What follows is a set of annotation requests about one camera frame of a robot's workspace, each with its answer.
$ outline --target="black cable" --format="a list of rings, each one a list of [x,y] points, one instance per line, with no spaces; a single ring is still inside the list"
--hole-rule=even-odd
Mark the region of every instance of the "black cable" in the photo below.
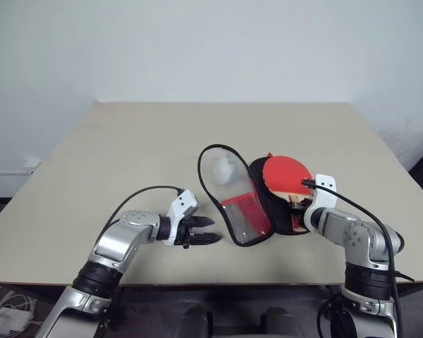
[[[318,315],[317,315],[317,329],[319,338],[323,338],[323,332],[321,330],[321,317],[323,316],[324,310],[326,310],[327,306],[336,300],[336,298],[340,296],[340,292],[334,294],[330,299],[324,302],[324,304],[319,308]]]
[[[131,194],[129,197],[127,197],[126,199],[124,199],[121,204],[119,204],[119,206],[116,208],[116,210],[111,214],[110,218],[107,220],[107,222],[105,223],[104,228],[102,229],[102,231],[100,232],[97,240],[99,240],[99,238],[104,234],[104,232],[111,227],[115,222],[117,222],[118,220],[113,221],[113,219],[116,217],[116,215],[118,214],[118,212],[122,209],[122,207],[129,201],[131,200],[133,197],[135,197],[138,194],[141,194],[142,192],[146,192],[147,190],[152,190],[152,189],[174,189],[177,191],[177,194],[181,194],[184,190],[182,188],[179,187],[174,187],[172,185],[152,185],[151,187],[145,187],[141,190],[138,190],[137,192],[134,192],[133,194]]]
[[[393,300],[395,301],[398,338],[403,338],[403,314],[401,312],[400,297],[398,296],[398,287],[396,285],[396,278],[395,278],[396,270],[395,270],[395,260],[393,255],[393,246],[392,246],[390,235],[388,234],[388,231],[386,229],[386,226],[375,215],[370,213],[367,209],[351,201],[349,198],[344,197],[338,192],[330,190],[326,187],[322,187],[321,185],[316,185],[315,183],[307,182],[305,180],[302,181],[302,183],[304,185],[307,185],[309,188],[321,189],[321,190],[324,190],[325,192],[333,194],[334,196],[337,196],[342,201],[345,201],[346,203],[350,204],[351,206],[359,209],[360,211],[368,215],[379,226],[379,228],[381,228],[382,235],[384,236],[384,241],[386,242],[387,251],[388,251],[388,269],[391,272],[391,284],[392,284]]]

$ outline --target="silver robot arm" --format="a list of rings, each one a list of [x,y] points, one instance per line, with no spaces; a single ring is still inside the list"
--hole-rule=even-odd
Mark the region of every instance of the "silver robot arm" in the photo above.
[[[173,244],[211,244],[221,237],[206,233],[195,236],[191,227],[213,223],[193,216],[199,204],[190,190],[185,190],[171,204],[166,217],[151,211],[127,211],[102,232],[86,264],[72,285],[64,289],[59,300],[40,327],[36,338],[95,337],[99,316],[111,305],[112,295],[122,275],[142,244],[164,240]],[[81,318],[81,313],[88,319]]]
[[[316,185],[336,191],[333,177],[317,175]],[[341,288],[342,309],[332,317],[331,329],[345,330],[345,337],[397,337],[394,300],[387,274],[388,249],[376,223],[335,209],[337,198],[316,189],[305,211],[304,224],[345,249],[345,284]],[[386,226],[393,253],[404,247],[403,238]]]

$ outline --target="table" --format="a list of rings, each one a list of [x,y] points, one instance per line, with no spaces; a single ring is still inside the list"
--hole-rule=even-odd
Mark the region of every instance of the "table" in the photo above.
[[[213,143],[248,163],[270,151],[333,175],[340,193],[402,234],[397,269],[423,281],[423,191],[349,105],[97,103],[0,214],[0,282],[71,283],[115,207],[153,184],[191,189],[197,214],[225,237],[188,250],[142,246],[122,284],[343,282],[343,248],[317,234],[275,234],[249,248],[231,241],[197,177],[197,157]],[[126,209],[165,213],[174,197],[145,192]]]

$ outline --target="white wall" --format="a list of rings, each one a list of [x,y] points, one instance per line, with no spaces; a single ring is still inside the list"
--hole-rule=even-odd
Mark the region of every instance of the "white wall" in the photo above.
[[[47,156],[94,100],[349,101],[409,169],[423,0],[0,0],[0,170]]]

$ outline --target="power adapter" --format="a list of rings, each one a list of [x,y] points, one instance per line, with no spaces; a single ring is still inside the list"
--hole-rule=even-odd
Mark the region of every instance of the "power adapter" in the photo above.
[[[10,334],[11,331],[22,332],[32,319],[33,314],[29,311],[1,307],[0,334]]]

